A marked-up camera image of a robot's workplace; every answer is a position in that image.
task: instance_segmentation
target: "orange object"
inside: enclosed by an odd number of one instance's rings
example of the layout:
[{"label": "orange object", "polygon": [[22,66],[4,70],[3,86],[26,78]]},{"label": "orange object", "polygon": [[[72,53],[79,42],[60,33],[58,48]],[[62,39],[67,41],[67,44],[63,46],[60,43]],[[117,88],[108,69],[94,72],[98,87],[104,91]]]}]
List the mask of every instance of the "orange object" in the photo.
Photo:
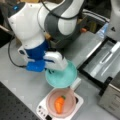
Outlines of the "orange object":
[{"label": "orange object", "polygon": [[65,97],[61,96],[55,100],[55,110],[58,114],[61,114],[63,111],[63,106],[65,102]]},{"label": "orange object", "polygon": [[86,32],[87,32],[87,29],[86,29],[86,28],[82,28],[82,29],[80,30],[80,32],[81,32],[81,33],[86,33]]}]

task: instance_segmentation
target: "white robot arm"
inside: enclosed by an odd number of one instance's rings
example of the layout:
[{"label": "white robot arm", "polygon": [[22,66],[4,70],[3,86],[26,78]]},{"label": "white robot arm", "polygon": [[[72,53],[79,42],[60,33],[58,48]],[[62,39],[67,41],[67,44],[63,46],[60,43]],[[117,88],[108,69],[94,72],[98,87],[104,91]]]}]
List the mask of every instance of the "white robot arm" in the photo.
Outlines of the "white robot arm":
[{"label": "white robot arm", "polygon": [[84,2],[85,0],[63,0],[60,4],[19,3],[9,9],[8,21],[22,42],[18,51],[28,62],[28,70],[41,72],[44,68],[52,70],[66,68],[67,60],[59,52],[47,51],[48,44],[44,31],[54,39],[68,38],[75,30],[77,15]]}]

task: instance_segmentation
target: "table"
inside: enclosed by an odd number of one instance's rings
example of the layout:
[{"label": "table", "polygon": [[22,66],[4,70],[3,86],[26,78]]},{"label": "table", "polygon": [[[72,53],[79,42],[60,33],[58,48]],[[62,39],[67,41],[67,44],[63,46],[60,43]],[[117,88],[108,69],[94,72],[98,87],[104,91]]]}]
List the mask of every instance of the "table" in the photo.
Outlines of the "table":
[{"label": "table", "polygon": [[[96,34],[83,33],[65,48],[64,54],[78,67],[100,40],[101,38]],[[8,58],[7,47],[8,45],[5,45],[0,49],[0,81],[36,114],[37,105],[52,90],[52,87],[45,79],[45,72],[29,72],[13,66]],[[11,46],[12,59],[15,63],[23,65],[25,62],[17,53],[17,49],[15,41],[13,41]],[[76,93],[83,97],[84,104],[73,117],[73,120],[117,120],[98,105],[99,89],[81,74],[79,77],[82,79],[82,83],[77,88]]]}]

